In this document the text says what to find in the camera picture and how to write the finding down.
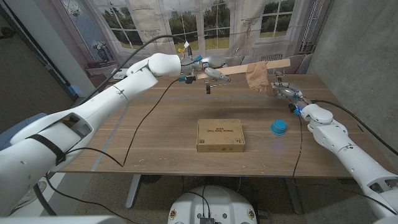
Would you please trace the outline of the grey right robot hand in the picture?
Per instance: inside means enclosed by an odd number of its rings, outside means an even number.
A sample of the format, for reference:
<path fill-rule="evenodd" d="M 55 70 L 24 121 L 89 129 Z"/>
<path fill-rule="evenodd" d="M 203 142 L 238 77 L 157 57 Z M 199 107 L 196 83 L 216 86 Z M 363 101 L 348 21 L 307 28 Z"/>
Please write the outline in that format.
<path fill-rule="evenodd" d="M 289 101 L 297 101 L 304 98 L 302 89 L 294 83 L 272 82 L 271 85 L 277 97 L 286 98 Z"/>

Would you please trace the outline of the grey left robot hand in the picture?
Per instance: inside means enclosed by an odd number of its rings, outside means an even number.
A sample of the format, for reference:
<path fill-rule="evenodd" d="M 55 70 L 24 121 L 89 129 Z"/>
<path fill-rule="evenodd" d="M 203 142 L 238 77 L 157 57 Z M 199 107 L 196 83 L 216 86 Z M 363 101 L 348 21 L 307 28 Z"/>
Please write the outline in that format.
<path fill-rule="evenodd" d="M 223 67 L 226 67 L 226 62 L 225 59 L 221 57 L 188 57 L 181 63 L 181 74 L 185 77 L 186 84 L 191 84 L 195 81 L 198 78 L 199 72 L 204 72 L 206 75 L 216 80 L 230 82 L 230 77 L 216 70 L 217 68 Z"/>

